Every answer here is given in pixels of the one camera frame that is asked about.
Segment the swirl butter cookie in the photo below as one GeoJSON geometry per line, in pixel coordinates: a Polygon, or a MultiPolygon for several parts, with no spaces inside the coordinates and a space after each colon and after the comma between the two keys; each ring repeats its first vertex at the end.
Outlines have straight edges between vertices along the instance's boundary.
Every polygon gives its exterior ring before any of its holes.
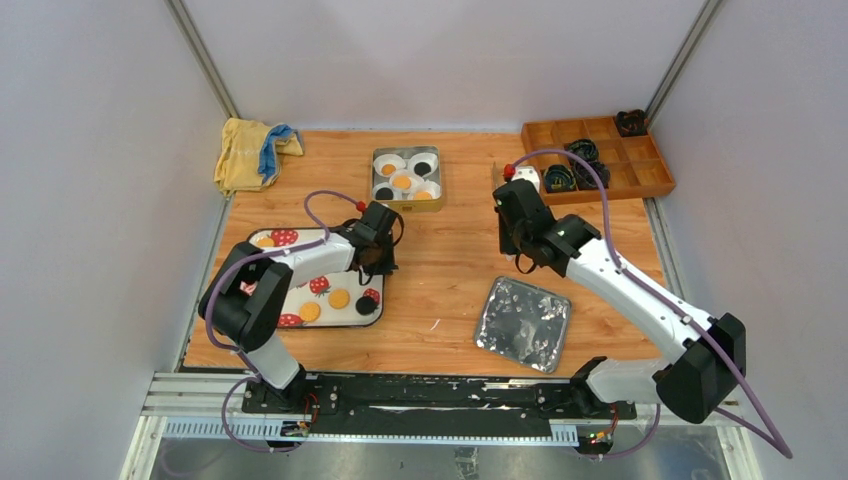
{"type": "Polygon", "coordinates": [[[396,166],[394,164],[384,164],[380,169],[380,174],[384,177],[389,177],[396,171],[396,166]]]}

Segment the white strawberry tray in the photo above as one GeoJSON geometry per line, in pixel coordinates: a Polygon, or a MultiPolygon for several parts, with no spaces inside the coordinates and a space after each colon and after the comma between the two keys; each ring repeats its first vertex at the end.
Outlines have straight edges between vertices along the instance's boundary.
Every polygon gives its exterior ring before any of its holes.
{"type": "MultiPolygon", "coordinates": [[[[262,237],[270,237],[275,246],[260,248],[274,250],[312,242],[322,236],[317,228],[266,228],[247,237],[255,246],[262,237]]],[[[316,276],[289,290],[278,318],[278,329],[324,327],[364,327],[375,323],[383,313],[385,276],[375,276],[368,286],[360,286],[355,271],[316,276]],[[370,296],[379,302],[371,316],[361,316],[355,310],[356,301],[370,296]]]]}

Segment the metal tongs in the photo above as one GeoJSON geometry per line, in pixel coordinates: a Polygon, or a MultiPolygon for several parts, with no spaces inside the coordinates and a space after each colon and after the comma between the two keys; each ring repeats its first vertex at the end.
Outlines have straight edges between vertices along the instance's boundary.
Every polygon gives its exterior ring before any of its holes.
{"type": "Polygon", "coordinates": [[[491,166],[491,183],[492,189],[496,190],[502,186],[506,180],[503,176],[504,164],[494,162],[491,166]]]}

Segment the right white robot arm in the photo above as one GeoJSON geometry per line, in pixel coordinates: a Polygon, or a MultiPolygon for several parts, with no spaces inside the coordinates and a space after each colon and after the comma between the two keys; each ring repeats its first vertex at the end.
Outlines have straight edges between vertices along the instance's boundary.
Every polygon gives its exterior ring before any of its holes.
{"type": "Polygon", "coordinates": [[[704,422],[740,385],[746,369],[746,328],[735,316],[713,316],[676,297],[610,249],[575,214],[560,219],[535,186],[509,181],[493,192],[499,245],[591,290],[657,347],[653,360],[592,360],[577,374],[571,403],[596,417],[610,403],[662,404],[680,419],[704,422]]]}

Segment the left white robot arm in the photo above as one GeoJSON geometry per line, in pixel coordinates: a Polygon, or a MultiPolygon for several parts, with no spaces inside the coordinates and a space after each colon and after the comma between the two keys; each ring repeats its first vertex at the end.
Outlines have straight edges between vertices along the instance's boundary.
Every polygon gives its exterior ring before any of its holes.
{"type": "Polygon", "coordinates": [[[200,297],[197,313],[210,343],[236,353],[269,386],[268,400],[283,413],[298,411],[307,390],[304,367],[276,335],[288,293],[327,274],[383,276],[397,269],[394,250],[402,235],[394,230],[405,228],[401,214],[376,201],[357,210],[359,217],[322,225],[306,243],[236,244],[200,297]]]}

